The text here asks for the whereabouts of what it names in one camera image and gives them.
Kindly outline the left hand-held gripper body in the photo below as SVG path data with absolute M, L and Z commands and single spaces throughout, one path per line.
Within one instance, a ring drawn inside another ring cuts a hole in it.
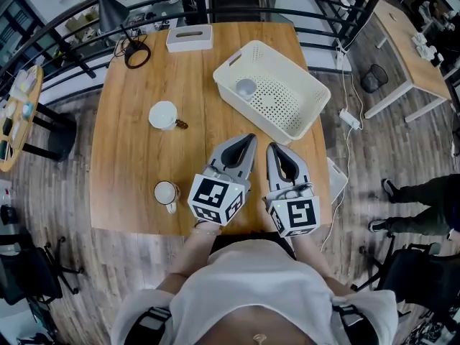
M 247 202 L 251 172 L 252 163 L 228 167 L 212 162 L 205 166 L 195 175 L 188 196 L 193 215 L 199 221 L 227 225 Z

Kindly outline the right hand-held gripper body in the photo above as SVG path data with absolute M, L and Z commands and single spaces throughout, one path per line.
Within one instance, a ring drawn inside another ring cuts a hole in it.
M 281 237 L 309 234 L 321 225 L 320 201 L 312 183 L 269 192 L 265 205 Z

